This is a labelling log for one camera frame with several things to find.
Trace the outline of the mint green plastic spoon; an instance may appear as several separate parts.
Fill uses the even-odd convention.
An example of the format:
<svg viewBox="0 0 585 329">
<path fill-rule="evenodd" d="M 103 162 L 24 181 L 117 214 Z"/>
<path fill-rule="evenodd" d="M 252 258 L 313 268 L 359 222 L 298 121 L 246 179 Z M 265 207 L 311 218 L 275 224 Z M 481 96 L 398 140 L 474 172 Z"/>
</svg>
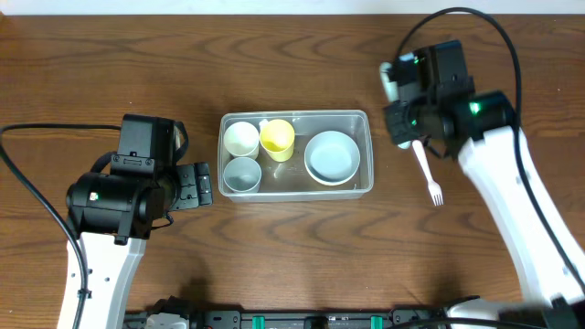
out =
<svg viewBox="0 0 585 329">
<path fill-rule="evenodd" d="M 392 118 L 390 116 L 390 107 L 399 100 L 399 87 L 398 83 L 390 78 L 392 70 L 392 64 L 389 62 L 383 62 L 379 66 L 379 74 L 382 82 L 383 90 L 388 98 L 389 105 L 384 108 L 385 122 L 387 125 L 388 132 L 390 134 L 391 141 L 400 149 L 408 150 L 411 146 L 411 141 L 403 143 L 396 143 L 392 128 Z"/>
</svg>

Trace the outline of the light blue plastic cup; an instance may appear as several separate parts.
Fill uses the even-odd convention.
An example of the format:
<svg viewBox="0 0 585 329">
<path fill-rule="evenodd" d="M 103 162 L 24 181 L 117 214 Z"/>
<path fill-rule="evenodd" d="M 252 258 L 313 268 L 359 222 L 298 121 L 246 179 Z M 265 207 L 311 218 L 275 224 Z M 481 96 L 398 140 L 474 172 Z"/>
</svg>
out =
<svg viewBox="0 0 585 329">
<path fill-rule="evenodd" d="M 234 158 L 224 169 L 223 181 L 234 193 L 257 193 L 261 185 L 261 167 L 249 157 Z"/>
</svg>

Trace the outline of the cream white plastic cup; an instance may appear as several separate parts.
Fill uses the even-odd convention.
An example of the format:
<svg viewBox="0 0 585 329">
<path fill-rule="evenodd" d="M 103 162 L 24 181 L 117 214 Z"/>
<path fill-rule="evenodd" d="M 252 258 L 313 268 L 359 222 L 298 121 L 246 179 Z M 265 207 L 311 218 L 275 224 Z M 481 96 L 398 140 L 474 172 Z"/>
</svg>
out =
<svg viewBox="0 0 585 329">
<path fill-rule="evenodd" d="M 260 133 L 249 122 L 235 122 L 225 131 L 223 144 L 232 156 L 255 160 L 260 151 Z"/>
</svg>

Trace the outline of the pink plastic fork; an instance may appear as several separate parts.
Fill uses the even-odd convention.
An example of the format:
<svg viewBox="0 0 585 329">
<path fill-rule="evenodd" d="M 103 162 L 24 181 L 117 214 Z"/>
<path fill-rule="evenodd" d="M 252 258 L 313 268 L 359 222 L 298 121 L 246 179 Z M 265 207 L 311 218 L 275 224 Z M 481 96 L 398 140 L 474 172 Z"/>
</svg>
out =
<svg viewBox="0 0 585 329">
<path fill-rule="evenodd" d="M 442 206 L 443 205 L 443 195 L 442 195 L 441 187 L 433 179 L 433 176 L 431 174 L 431 169 L 430 169 L 428 159 L 427 159 L 426 153 L 424 151 L 424 147 L 423 147 L 422 142 L 419 140 L 414 140 L 411 143 L 411 148 L 412 148 L 414 154 L 416 155 L 417 160 L 419 161 L 422 173 L 424 174 L 424 176 L 427 180 L 427 187 L 428 187 L 428 191 L 429 191 L 429 194 L 431 196 L 431 200 L 432 200 L 433 205 L 436 207 Z"/>
</svg>

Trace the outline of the light blue plastic bowl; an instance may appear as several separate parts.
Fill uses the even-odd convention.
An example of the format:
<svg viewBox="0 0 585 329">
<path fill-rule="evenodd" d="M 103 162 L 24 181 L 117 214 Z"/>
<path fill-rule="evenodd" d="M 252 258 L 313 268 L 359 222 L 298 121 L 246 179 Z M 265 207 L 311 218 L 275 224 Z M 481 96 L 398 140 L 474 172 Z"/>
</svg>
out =
<svg viewBox="0 0 585 329">
<path fill-rule="evenodd" d="M 356 142 L 338 131 L 318 133 L 304 150 L 307 173 L 325 186 L 339 186 L 349 181 L 356 174 L 360 161 Z"/>
</svg>

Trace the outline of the yellow plastic cup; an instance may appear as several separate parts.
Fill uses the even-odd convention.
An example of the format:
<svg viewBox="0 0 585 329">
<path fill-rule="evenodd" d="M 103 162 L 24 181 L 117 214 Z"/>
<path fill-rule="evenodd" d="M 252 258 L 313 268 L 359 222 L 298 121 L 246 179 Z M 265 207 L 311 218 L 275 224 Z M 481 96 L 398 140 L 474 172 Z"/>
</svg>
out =
<svg viewBox="0 0 585 329">
<path fill-rule="evenodd" d="M 282 119 L 260 122 L 260 142 L 268 156 L 276 162 L 286 162 L 293 156 L 295 131 Z"/>
</svg>

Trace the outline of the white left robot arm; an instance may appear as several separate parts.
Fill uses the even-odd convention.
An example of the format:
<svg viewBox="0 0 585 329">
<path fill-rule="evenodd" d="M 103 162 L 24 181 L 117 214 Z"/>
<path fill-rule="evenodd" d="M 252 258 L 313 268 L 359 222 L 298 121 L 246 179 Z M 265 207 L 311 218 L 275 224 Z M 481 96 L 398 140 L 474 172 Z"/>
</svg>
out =
<svg viewBox="0 0 585 329">
<path fill-rule="evenodd" d="M 213 202 L 206 163 L 154 167 L 148 161 L 90 171 L 67 193 L 68 222 L 82 252 L 68 250 L 60 328 L 119 328 L 154 221 Z"/>
</svg>

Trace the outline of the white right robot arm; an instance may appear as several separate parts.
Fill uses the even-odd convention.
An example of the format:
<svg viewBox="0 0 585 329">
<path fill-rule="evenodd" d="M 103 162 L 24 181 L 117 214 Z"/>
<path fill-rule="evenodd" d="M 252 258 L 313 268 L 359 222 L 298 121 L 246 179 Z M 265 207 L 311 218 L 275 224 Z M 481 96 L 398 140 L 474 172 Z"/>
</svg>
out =
<svg viewBox="0 0 585 329">
<path fill-rule="evenodd" d="M 444 141 L 483 198 L 515 265 L 524 305 L 482 300 L 448 308 L 447 320 L 486 327 L 506 315 L 532 314 L 547 328 L 584 325 L 584 251 L 570 233 L 539 177 L 516 112 L 500 91 L 458 92 L 432 99 L 421 92 L 387 91 L 385 109 L 394 144 L 418 158 L 434 205 L 443 203 L 422 143 Z"/>
</svg>

